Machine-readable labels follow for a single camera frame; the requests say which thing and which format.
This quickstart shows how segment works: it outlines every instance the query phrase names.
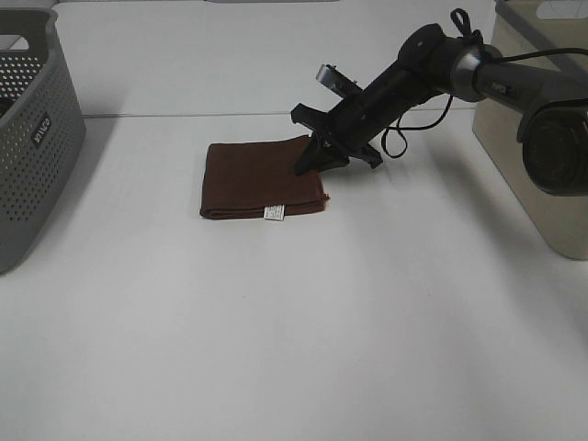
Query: white tag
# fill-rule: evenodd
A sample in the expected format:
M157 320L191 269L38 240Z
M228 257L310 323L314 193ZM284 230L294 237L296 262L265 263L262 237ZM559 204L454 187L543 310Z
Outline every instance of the white tag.
M266 209L264 210L264 219L270 221L284 220L284 206L274 205L273 207L266 207Z

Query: folded cloth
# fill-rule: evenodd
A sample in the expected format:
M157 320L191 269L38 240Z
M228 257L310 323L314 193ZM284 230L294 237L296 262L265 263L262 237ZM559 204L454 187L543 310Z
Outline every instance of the folded cloth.
M316 170L296 176L294 164L308 136L275 142L211 144L200 215L209 219L263 218L265 207L284 205L286 216L324 210L329 198Z

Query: basket handle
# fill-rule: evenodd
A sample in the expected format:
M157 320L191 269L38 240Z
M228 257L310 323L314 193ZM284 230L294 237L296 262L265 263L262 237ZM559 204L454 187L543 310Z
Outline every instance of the basket handle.
M28 43L24 53L46 62L51 39L57 38L54 22L57 14L49 9L0 9L0 35L18 35Z

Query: gray plastic basket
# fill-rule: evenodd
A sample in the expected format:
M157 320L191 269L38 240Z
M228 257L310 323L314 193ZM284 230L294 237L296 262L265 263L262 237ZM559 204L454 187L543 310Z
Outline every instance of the gray plastic basket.
M48 9L0 8L0 34L23 51L0 51L0 274L20 262L49 217L85 136L82 113Z

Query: white table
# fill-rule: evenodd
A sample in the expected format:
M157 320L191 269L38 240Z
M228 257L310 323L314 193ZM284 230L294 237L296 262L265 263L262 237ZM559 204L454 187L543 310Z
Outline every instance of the white table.
M299 102L328 110L339 98L314 80L322 63L365 87L419 27L439 22L457 36L449 13L458 6L474 27L488 27L491 0L82 2L55 10L86 115L235 115L287 113ZM444 105L436 98L425 108Z
M287 116L88 119L0 278L0 439L584 439L588 263L548 249L471 118L323 174L326 211L284 222L198 208L207 146L301 134Z

